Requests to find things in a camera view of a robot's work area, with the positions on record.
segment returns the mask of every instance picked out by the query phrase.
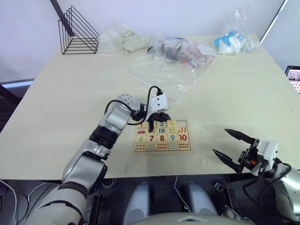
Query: clear plastic bag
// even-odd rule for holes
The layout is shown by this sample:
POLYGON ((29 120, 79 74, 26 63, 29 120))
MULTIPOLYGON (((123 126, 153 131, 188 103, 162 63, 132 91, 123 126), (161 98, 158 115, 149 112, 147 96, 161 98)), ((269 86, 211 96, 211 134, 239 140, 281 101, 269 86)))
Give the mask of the clear plastic bag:
POLYGON ((99 46, 101 53, 125 55, 148 47, 149 42, 135 34, 127 25, 116 24, 100 35, 99 46))
POLYGON ((157 85, 174 100, 193 86, 217 55, 210 46, 175 37, 155 37, 148 54, 133 62, 126 71, 136 80, 157 85))
POLYGON ((220 54, 247 53, 260 46, 259 41, 246 32, 246 12, 242 8, 230 12, 224 23, 223 35, 214 40, 220 54))

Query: table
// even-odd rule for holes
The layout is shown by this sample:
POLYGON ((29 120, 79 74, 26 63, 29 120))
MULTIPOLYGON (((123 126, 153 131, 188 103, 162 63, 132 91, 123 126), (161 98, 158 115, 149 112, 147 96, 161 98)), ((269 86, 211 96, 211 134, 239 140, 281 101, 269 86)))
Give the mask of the table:
MULTIPOLYGON (((210 44, 215 36, 185 38, 210 44)), ((57 51, 0 134, 0 179, 59 180, 111 99, 128 93, 146 102, 148 87, 124 71, 144 54, 57 51)), ((279 142, 278 157, 300 168, 300 99, 263 47, 238 57, 218 56, 183 102, 169 101, 168 113, 188 119, 192 151, 134 153, 134 127, 127 126, 106 161, 107 178, 233 173, 211 149, 237 161, 248 145, 224 128, 279 142)))

